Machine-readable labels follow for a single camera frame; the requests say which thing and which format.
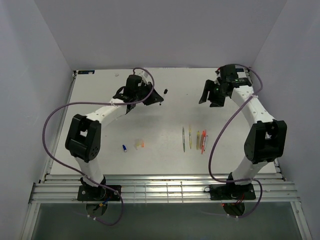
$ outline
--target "yellow pen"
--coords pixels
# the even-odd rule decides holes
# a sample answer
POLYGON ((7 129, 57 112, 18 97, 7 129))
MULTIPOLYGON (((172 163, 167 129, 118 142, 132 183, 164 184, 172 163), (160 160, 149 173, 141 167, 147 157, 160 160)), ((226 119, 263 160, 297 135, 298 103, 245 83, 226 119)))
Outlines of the yellow pen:
POLYGON ((199 144, 200 144, 200 132, 198 131, 196 133, 196 149, 199 150, 199 144))
POLYGON ((192 139, 191 139, 191 125, 189 125, 189 145, 190 145, 190 149, 192 147, 192 139))

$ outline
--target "white table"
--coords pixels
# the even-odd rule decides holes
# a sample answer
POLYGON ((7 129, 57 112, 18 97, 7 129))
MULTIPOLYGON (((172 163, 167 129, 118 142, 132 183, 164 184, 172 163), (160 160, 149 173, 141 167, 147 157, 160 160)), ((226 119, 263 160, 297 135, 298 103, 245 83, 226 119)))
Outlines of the white table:
MULTIPOLYGON (((198 104, 205 81, 216 78, 216 68, 148 68, 155 79, 155 89, 168 93, 161 106, 137 105, 102 130, 99 164, 106 175, 197 175, 208 173, 208 159, 213 142, 238 106, 226 98, 222 108, 198 104), (192 128, 192 149, 189 147, 189 125, 192 128), (185 129, 185 152, 182 127, 185 129), (206 129, 207 148, 201 155, 196 150, 197 131, 206 129), (135 149, 135 139, 144 140, 144 148, 135 149)), ((79 74, 70 102, 108 102, 117 89, 126 84, 131 69, 96 70, 94 74, 79 74)), ((65 149, 72 117, 98 109, 96 105, 70 106, 66 112, 55 156, 79 169, 75 159, 65 149)), ((212 160, 214 174, 228 174, 244 156, 244 142, 249 133, 245 117, 240 113, 220 139, 212 160)), ((274 174, 273 162, 260 173, 274 174)), ((76 172, 54 162, 51 175, 74 175, 76 172)))

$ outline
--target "orange pen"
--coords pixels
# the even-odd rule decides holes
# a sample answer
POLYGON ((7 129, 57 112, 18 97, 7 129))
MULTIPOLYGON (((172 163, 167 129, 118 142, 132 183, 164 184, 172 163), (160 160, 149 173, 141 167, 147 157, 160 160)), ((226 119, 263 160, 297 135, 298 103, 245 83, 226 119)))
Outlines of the orange pen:
POLYGON ((204 131, 202 132, 202 137, 201 137, 201 139, 203 139, 203 141, 202 141, 202 143, 201 143, 201 154, 203 154, 203 153, 204 153, 204 150, 205 150, 206 133, 207 133, 206 130, 204 130, 204 131))

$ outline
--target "white wall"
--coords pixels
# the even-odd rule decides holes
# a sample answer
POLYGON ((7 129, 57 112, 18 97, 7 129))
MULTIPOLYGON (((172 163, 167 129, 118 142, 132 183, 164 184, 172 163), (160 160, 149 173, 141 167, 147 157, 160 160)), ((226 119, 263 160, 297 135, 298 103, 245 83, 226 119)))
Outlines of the white wall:
POLYGON ((35 0, 73 70, 251 65, 286 0, 35 0))
MULTIPOLYGON (((72 71, 33 0, 0 0, 0 239, 19 237, 46 154, 41 132, 72 71)), ((48 139, 57 130, 57 117, 48 139)))
POLYGON ((320 239, 320 2, 289 0, 253 67, 266 108, 287 123, 280 167, 293 180, 314 239, 320 239))

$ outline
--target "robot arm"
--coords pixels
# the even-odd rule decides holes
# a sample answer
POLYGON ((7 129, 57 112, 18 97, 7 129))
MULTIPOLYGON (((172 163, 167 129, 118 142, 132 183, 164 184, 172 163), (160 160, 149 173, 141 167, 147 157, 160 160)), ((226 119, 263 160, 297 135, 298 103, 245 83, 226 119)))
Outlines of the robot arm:
MULTIPOLYGON (((251 82, 244 70, 236 69, 235 65, 226 65, 218 69, 216 81, 205 82, 199 104, 208 99, 210 107, 223 107, 225 98, 230 97, 242 109, 250 132, 244 143, 245 156, 236 170, 230 173, 228 180, 253 179, 255 175, 268 163, 281 157, 284 151, 287 125, 284 121, 277 121, 263 107, 257 97, 253 97, 246 105, 243 104, 254 93, 251 82)), ((251 180, 227 183, 218 186, 215 199, 230 199, 252 190, 251 180)))
MULTIPOLYGON (((147 74, 132 74, 126 80, 126 85, 119 88, 113 96, 110 105, 103 106, 87 115, 77 114, 73 117, 65 148, 74 156, 83 173, 97 183, 106 184, 98 162, 101 147, 101 131, 115 119, 129 113, 135 102, 143 100, 151 91, 152 84, 147 82, 147 74)), ((154 89, 151 95, 143 101, 145 105, 160 103, 164 99, 154 89)), ((82 186, 78 194, 79 201, 101 200, 106 195, 106 190, 95 185, 86 178, 80 179, 82 186)))

